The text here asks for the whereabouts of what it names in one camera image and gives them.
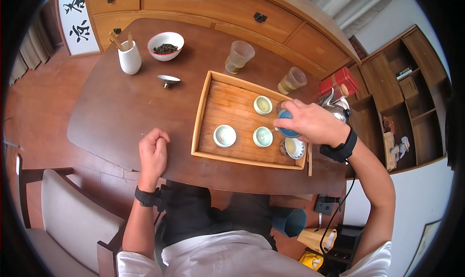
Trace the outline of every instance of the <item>white bowl with red rim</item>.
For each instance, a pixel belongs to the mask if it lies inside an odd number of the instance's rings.
[[[170,53],[170,54],[155,54],[154,48],[160,47],[162,44],[172,44],[177,46],[177,51]],[[169,61],[181,52],[182,47],[184,46],[184,38],[175,32],[163,32],[160,34],[156,34],[147,43],[147,49],[150,55],[153,58],[160,60],[160,61]]]

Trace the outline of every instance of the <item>hand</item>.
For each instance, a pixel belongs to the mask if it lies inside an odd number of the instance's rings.
[[[299,140],[303,142],[336,148],[349,136],[350,127],[317,104],[306,105],[300,100],[291,100],[283,102],[281,107],[293,118],[278,118],[273,125],[302,134]]]
[[[166,169],[166,143],[170,142],[168,133],[155,128],[139,142],[139,154],[142,171],[138,187],[142,191],[154,192],[158,179]]]

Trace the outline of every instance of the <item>black pants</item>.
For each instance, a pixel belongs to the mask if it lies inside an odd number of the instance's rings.
[[[264,236],[277,251],[276,242],[270,235],[269,195],[235,192],[228,207],[219,210],[211,207],[212,196],[208,188],[170,180],[166,181],[166,185],[172,193],[155,236],[157,259],[163,248],[179,241],[237,230]]]

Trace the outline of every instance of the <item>teapot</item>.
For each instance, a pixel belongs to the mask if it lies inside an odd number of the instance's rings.
[[[321,107],[333,114],[334,117],[340,119],[344,123],[349,123],[350,110],[344,109],[342,106],[332,103],[334,98],[334,87],[331,88],[331,93],[321,103]]]

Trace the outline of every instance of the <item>blue teapot lid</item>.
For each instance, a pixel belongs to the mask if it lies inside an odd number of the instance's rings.
[[[278,118],[292,118],[292,114],[285,109],[282,109],[278,113]],[[297,133],[296,131],[290,130],[290,129],[284,129],[278,127],[278,130],[283,134],[286,138],[298,138],[301,136],[301,134]]]

